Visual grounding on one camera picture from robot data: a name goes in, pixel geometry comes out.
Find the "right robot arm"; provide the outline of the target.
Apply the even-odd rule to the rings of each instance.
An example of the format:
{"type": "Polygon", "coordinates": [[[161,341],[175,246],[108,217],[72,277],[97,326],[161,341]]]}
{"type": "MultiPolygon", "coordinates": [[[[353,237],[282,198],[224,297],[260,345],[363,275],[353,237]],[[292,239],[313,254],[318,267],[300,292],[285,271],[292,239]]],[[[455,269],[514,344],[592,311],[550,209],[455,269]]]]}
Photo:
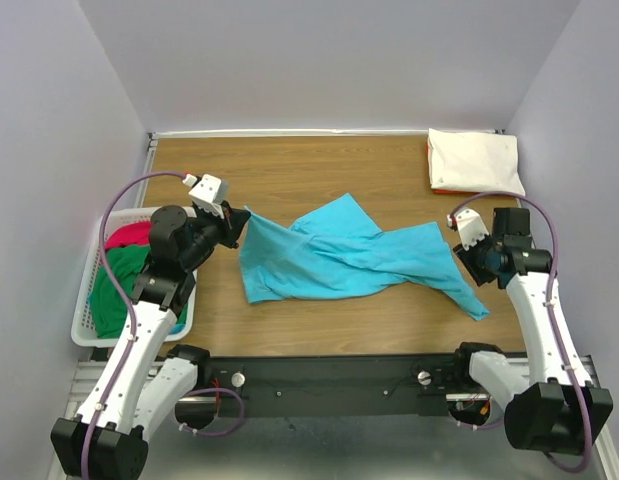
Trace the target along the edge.
{"type": "Polygon", "coordinates": [[[610,392],[595,386],[580,360],[560,303],[555,259],[538,249],[525,208],[497,208],[487,227],[470,208],[448,225],[460,237],[454,252],[477,285],[496,282],[518,317],[528,362],[522,376],[504,353],[463,343],[449,367],[458,390],[481,386],[502,409],[510,445],[551,457],[586,458],[613,410],[610,392]]]}

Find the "cyan polo t shirt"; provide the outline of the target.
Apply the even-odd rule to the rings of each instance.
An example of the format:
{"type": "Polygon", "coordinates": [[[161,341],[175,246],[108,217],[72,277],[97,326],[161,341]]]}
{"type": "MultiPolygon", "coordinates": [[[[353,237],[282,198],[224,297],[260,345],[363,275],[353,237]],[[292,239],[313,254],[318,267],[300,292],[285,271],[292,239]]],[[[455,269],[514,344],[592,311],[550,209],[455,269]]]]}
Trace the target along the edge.
{"type": "Polygon", "coordinates": [[[350,194],[289,227],[253,213],[239,263],[251,304],[363,297],[410,282],[444,293],[476,321],[489,314],[436,223],[383,231],[350,194]]]}

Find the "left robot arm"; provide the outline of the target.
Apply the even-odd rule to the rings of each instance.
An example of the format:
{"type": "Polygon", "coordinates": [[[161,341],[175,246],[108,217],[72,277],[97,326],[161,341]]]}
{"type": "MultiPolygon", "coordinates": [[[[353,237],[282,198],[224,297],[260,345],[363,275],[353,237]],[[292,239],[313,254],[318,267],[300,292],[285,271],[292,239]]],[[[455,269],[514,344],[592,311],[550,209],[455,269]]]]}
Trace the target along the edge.
{"type": "Polygon", "coordinates": [[[208,351],[178,345],[163,370],[148,376],[155,357],[195,287],[195,270],[217,245],[235,249],[250,219],[247,210],[222,202],[219,215],[195,207],[194,215],[176,205],[151,216],[150,251],[123,298],[128,315],[98,382],[70,418],[58,419],[50,439],[64,473],[81,479],[137,479],[148,456],[151,436],[187,395],[217,403],[229,396],[237,419],[244,422],[245,404],[235,391],[213,380],[208,351]]]}

